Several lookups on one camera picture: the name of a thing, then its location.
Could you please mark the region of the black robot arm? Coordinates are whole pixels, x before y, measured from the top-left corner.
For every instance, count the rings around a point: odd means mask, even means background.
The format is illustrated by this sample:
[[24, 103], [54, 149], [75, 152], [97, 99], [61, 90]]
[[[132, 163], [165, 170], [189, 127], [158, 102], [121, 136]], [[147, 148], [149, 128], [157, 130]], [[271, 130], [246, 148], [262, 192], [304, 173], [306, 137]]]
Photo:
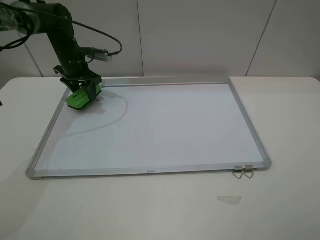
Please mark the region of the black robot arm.
[[17, 30], [25, 36], [1, 46], [0, 49], [15, 49], [32, 35], [46, 34], [59, 60], [59, 65], [53, 70], [62, 76], [60, 81], [72, 92], [72, 101], [84, 98], [92, 102], [101, 93], [102, 77], [90, 70], [86, 58], [94, 61], [99, 54], [106, 54], [106, 51], [80, 47], [73, 25], [71, 13], [59, 3], [49, 4], [43, 0], [1, 3], [0, 30]]

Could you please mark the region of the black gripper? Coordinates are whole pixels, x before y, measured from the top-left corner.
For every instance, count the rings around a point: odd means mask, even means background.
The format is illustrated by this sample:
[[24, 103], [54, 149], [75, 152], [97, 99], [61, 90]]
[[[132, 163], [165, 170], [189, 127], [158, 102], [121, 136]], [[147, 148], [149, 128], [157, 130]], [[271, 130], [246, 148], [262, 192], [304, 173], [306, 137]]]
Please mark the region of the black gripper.
[[86, 86], [86, 93], [90, 100], [95, 100], [102, 92], [100, 86], [102, 77], [89, 69], [86, 69], [84, 73], [76, 73], [73, 75], [65, 73], [63, 67], [60, 65], [54, 67], [53, 70], [56, 74], [60, 74], [62, 76], [60, 82], [66, 85], [72, 93], [75, 93], [80, 89], [80, 84], [89, 82], [93, 82]]

